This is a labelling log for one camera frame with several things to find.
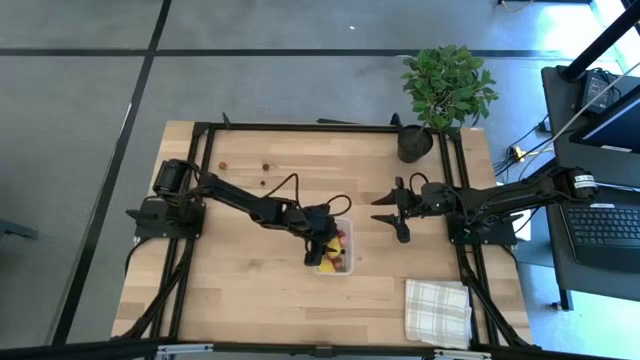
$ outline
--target white cloth napkin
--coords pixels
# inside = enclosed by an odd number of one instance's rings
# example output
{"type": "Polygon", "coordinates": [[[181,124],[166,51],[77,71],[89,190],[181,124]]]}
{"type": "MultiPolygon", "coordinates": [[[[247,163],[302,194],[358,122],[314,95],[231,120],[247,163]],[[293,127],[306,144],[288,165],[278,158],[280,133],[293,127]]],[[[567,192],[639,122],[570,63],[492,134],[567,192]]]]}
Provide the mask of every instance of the white cloth napkin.
{"type": "Polygon", "coordinates": [[[470,320],[469,292],[462,283],[407,279],[407,339],[467,349],[471,335],[470,320]]]}

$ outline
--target wooden table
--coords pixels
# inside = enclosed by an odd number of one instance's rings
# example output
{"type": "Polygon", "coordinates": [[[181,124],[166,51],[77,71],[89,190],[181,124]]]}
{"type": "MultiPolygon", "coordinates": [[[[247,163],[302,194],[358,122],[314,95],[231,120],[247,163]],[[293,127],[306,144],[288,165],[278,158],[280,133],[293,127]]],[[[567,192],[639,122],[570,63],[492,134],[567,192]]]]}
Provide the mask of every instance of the wooden table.
{"type": "MultiPolygon", "coordinates": [[[[156,161],[186,159],[193,122],[167,123],[156,161]]],[[[471,186],[495,185],[489,149],[481,129],[465,128],[463,145],[471,186]]],[[[405,280],[459,280],[454,247],[444,217],[412,219],[411,242],[400,244],[394,229],[370,219],[395,213],[371,206],[386,195],[394,177],[405,181],[421,171],[444,182],[437,139],[415,164],[396,157],[394,134],[216,131],[210,171],[257,195],[287,175],[300,175],[303,206],[347,194],[353,208],[344,215],[354,225],[355,271],[351,276],[319,276],[303,265],[303,242],[286,232],[253,224],[246,214],[207,200],[206,221],[197,241],[179,338],[207,342],[420,346],[404,335],[405,280]],[[217,164],[225,161],[226,170],[217,164]],[[262,164],[270,164],[269,171],[262,164]]],[[[204,137],[196,163],[200,163],[204,137]]],[[[453,144],[454,178],[459,183],[453,144]]],[[[277,193],[292,198],[293,184],[277,193]]],[[[343,204],[332,204],[334,211],[343,204]]],[[[132,257],[113,334],[128,330],[156,295],[167,240],[154,239],[132,257]]],[[[484,246],[491,295],[525,340],[529,323],[513,259],[497,246],[484,246]]],[[[476,300],[476,309],[481,309],[476,300]]],[[[165,310],[167,333],[172,301],[165,310]]],[[[486,341],[482,311],[476,311],[486,341]]]]}

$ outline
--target green leaves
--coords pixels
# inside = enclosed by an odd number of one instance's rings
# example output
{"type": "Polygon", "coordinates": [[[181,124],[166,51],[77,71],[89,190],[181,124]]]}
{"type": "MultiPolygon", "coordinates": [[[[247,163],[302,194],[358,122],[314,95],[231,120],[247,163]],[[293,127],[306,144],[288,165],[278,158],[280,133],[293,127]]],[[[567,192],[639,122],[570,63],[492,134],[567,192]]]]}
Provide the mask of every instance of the green leaves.
{"type": "Polygon", "coordinates": [[[469,109],[471,109],[471,105],[469,105],[467,103],[457,103],[455,105],[455,107],[458,110],[469,110],[469,109]]]}
{"type": "Polygon", "coordinates": [[[418,120],[445,130],[452,121],[465,117],[489,116],[488,105],[498,94],[488,85],[495,84],[491,73],[481,69],[484,60],[472,56],[465,46],[421,50],[416,58],[403,63],[411,71],[403,74],[403,90],[413,98],[418,120]]]}

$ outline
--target clear plastic container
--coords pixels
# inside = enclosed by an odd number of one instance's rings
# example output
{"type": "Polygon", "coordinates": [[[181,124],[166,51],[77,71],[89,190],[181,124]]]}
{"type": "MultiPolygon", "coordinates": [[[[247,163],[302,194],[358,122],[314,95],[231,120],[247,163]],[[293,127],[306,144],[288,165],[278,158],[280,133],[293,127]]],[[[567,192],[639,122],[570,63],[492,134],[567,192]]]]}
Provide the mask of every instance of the clear plastic container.
{"type": "Polygon", "coordinates": [[[355,256],[353,255],[353,250],[355,246],[353,246],[353,223],[349,219],[345,218],[336,218],[336,225],[338,226],[338,231],[342,231],[344,233],[345,242],[342,244],[340,242],[341,249],[344,249],[344,254],[336,256],[336,258],[340,260],[330,260],[328,254],[322,256],[322,261],[325,262],[325,266],[316,266],[313,268],[313,271],[318,275],[332,275],[332,276],[346,276],[351,275],[353,273],[355,267],[355,256]]]}

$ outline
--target laptop keyboard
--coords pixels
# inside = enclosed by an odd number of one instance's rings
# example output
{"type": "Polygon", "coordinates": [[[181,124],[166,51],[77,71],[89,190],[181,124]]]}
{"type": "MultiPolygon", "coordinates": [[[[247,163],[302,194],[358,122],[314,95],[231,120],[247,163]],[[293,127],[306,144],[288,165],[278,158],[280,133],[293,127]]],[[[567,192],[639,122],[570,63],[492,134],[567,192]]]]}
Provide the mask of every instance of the laptop keyboard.
{"type": "Polygon", "coordinates": [[[574,245],[640,247],[640,207],[567,206],[565,213],[574,245]]]}

